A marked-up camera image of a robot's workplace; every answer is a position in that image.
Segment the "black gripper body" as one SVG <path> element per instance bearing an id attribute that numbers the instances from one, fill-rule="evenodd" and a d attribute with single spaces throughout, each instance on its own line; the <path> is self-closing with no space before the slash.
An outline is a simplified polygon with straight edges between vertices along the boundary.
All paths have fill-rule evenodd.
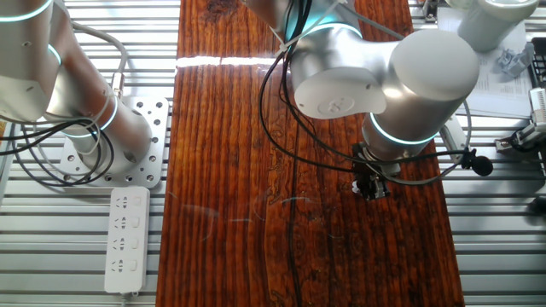
<path id="1" fill-rule="evenodd" d="M 385 167 L 382 165 L 353 162 L 352 172 L 355 180 L 358 182 L 372 182 L 375 180 L 386 182 Z"/>

